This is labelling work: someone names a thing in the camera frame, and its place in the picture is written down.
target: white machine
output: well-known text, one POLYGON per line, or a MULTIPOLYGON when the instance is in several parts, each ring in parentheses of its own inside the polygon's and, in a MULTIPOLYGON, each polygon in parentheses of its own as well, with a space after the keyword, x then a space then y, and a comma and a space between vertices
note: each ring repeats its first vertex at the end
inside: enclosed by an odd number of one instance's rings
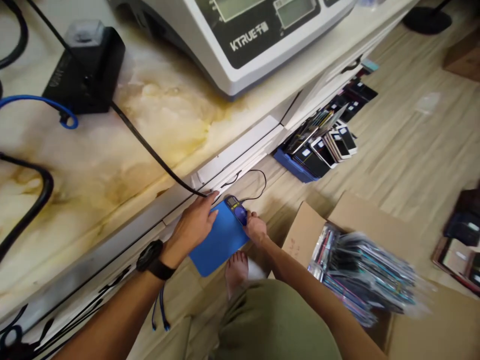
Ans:
POLYGON ((109 0, 187 53, 234 100, 338 24, 356 0, 109 0))

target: bare foot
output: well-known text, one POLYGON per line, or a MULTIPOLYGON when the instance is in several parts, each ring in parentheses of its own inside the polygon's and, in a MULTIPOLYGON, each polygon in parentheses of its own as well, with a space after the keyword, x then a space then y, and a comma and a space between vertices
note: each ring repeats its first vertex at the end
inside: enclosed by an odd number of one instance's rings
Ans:
POLYGON ((243 251, 237 251, 226 262, 225 280, 228 299, 249 278, 249 261, 243 251))

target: olive green pants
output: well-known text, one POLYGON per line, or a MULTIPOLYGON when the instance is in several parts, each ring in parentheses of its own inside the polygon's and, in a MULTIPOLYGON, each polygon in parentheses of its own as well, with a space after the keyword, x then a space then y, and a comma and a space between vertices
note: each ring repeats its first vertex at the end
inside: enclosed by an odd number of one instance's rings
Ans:
POLYGON ((214 360, 340 360, 325 322, 290 286, 258 280, 230 300, 218 332, 214 360))

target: marble countertop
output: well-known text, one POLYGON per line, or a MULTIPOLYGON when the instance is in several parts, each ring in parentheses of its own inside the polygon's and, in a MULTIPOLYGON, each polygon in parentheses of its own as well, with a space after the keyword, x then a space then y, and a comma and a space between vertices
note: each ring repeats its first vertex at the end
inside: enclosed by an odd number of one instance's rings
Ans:
MULTIPOLYGON (((92 14, 117 29, 127 50, 115 99, 183 177, 411 2, 387 0, 375 10, 355 7, 321 40, 232 103, 217 95, 182 53, 145 38, 134 24, 116 18, 106 2, 47 0, 39 6, 61 33, 72 20, 91 19, 92 14)), ((4 96, 41 94, 62 51, 48 29, 24 10, 33 24, 31 45, 18 62, 0 71, 4 96)), ((14 43, 16 36, 8 41, 14 43)), ((47 206, 0 265, 0 317, 108 239, 173 184, 113 112, 81 116, 78 129, 66 130, 48 105, 9 104, 0 111, 0 150, 42 164, 55 180, 47 206)), ((41 187, 35 172, 0 162, 0 240, 32 206, 41 187)))

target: black watch strap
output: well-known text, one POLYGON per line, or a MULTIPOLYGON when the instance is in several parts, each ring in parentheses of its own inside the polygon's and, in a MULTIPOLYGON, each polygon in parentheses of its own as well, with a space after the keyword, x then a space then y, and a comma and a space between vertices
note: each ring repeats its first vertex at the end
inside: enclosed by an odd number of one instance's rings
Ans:
POLYGON ((155 275, 157 278, 167 281, 172 277, 176 269, 169 268, 158 257, 148 265, 148 271, 155 275))

